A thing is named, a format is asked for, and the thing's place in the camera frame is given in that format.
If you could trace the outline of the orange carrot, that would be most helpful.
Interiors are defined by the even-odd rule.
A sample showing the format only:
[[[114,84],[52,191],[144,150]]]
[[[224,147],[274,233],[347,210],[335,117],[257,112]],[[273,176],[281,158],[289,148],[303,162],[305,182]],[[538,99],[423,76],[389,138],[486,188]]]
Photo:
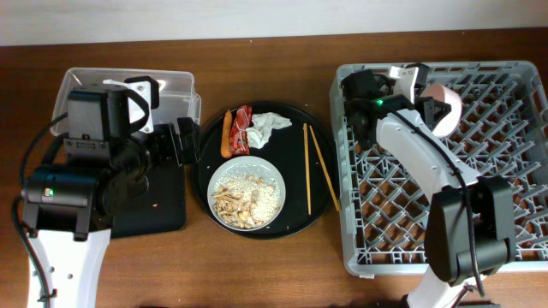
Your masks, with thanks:
[[[230,149],[230,131],[232,128],[232,113],[230,110],[227,110],[223,117],[223,129],[222,129],[222,138],[220,153],[224,158],[231,158],[232,152]]]

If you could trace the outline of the wooden chopstick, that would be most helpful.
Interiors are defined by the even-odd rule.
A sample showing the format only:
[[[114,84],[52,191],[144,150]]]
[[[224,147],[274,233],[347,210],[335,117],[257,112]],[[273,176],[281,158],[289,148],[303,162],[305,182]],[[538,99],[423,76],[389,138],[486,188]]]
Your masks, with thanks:
[[[311,187],[310,187],[310,167],[309,167],[309,146],[308,146],[308,125],[303,123],[303,146],[305,159],[305,181],[307,190],[307,214],[312,215]]]
[[[336,208],[336,211],[337,211],[337,212],[340,212],[340,211],[341,211],[341,206],[340,206],[339,201],[338,201],[338,198],[337,198],[337,196],[336,196],[336,194],[335,194],[335,190],[334,190],[334,187],[333,187],[332,181],[331,181],[331,176],[330,176],[329,171],[328,171],[328,169],[327,169],[327,166],[326,166],[326,164],[325,164],[325,160],[324,160],[324,157],[323,157],[323,153],[322,153],[322,151],[321,151],[321,149],[320,149],[319,142],[318,142],[318,140],[317,140],[317,138],[316,138],[316,134],[315,134],[315,132],[314,132],[314,129],[313,129],[312,125],[309,125],[309,126],[308,126],[308,129],[309,129],[309,132],[310,132],[311,135],[312,135],[314,147],[315,147],[315,149],[316,149],[316,152],[317,152],[317,155],[318,155],[318,158],[319,158],[319,163],[320,163],[321,168],[322,168],[322,170],[323,170],[323,173],[324,173],[324,176],[325,176],[325,181],[326,181],[326,184],[327,184],[327,186],[328,186],[328,188],[329,188],[329,192],[330,192],[330,194],[331,194],[331,198],[332,198],[333,204],[334,204],[334,206],[335,206],[335,208]]]

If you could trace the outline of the white tissue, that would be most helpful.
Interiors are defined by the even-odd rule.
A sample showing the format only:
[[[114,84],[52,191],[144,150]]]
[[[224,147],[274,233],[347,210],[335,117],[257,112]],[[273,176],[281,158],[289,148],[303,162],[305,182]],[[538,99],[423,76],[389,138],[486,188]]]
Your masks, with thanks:
[[[251,148],[262,149],[270,140],[273,130],[290,127],[289,118],[267,112],[252,116],[252,126],[246,129],[247,143]]]

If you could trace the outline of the grey plate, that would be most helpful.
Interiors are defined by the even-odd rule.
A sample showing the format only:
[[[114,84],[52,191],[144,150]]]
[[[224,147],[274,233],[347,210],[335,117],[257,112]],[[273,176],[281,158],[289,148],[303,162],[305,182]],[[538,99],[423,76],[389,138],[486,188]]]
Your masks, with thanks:
[[[258,228],[258,229],[251,229],[251,230],[238,230],[236,228],[228,227],[227,225],[224,225],[222,222],[220,222],[216,215],[212,212],[212,198],[210,197],[210,193],[213,190],[213,187],[215,186],[215,183],[219,181],[222,177],[226,175],[234,175],[234,174],[256,174],[264,178],[272,178],[274,179],[277,184],[280,186],[281,194],[282,194],[282,209],[283,205],[286,199],[286,186],[284,179],[281,175],[281,173],[277,170],[277,168],[272,164],[266,161],[264,158],[260,157],[254,157],[254,156],[245,156],[245,157],[236,157],[232,158],[229,161],[223,163],[212,175],[211,179],[208,182],[207,185],[207,191],[206,191],[206,199],[207,203],[210,207],[211,213],[213,214],[213,217],[224,227],[232,230],[232,231],[238,231],[238,232],[252,232],[252,231],[259,231],[262,229],[266,229],[270,227],[270,225],[276,220],[276,218],[281,214],[282,209],[279,211],[279,213],[275,216],[274,220],[269,222],[265,227]]]

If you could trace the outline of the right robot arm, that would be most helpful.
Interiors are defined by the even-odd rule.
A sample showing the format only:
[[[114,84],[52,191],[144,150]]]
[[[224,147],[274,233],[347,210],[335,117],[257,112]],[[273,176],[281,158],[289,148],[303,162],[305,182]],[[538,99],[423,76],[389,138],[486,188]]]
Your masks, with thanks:
[[[482,281],[515,260],[513,193],[502,176],[485,177],[441,141],[462,115],[460,96],[427,84],[428,67],[391,67],[382,92],[370,69],[342,79],[344,115],[362,148],[379,145],[426,195],[428,268],[403,307],[456,307]]]

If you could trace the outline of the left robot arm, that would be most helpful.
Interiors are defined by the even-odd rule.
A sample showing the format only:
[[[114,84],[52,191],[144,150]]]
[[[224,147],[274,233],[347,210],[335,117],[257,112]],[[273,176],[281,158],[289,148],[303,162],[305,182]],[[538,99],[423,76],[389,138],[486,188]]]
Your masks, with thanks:
[[[183,228],[184,168],[200,157],[193,119],[152,119],[154,79],[77,86],[65,102],[67,131],[21,176],[11,207],[30,307],[94,306],[111,240]]]

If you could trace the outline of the white bowl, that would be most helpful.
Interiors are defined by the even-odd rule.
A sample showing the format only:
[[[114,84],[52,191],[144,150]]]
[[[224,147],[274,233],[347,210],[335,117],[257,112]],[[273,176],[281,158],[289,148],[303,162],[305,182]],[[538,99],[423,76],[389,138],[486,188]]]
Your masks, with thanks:
[[[460,96],[439,83],[429,85],[420,95],[424,121],[438,138],[451,135],[459,125],[462,115]]]

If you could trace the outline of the red snack wrapper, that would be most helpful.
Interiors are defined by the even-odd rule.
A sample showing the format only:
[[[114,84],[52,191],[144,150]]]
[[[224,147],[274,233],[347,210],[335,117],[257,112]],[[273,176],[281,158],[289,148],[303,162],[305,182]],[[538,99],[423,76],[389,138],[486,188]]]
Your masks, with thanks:
[[[235,119],[230,131],[230,152],[233,155],[247,155],[249,145],[247,141],[247,129],[252,121],[252,107],[242,105],[235,113]]]

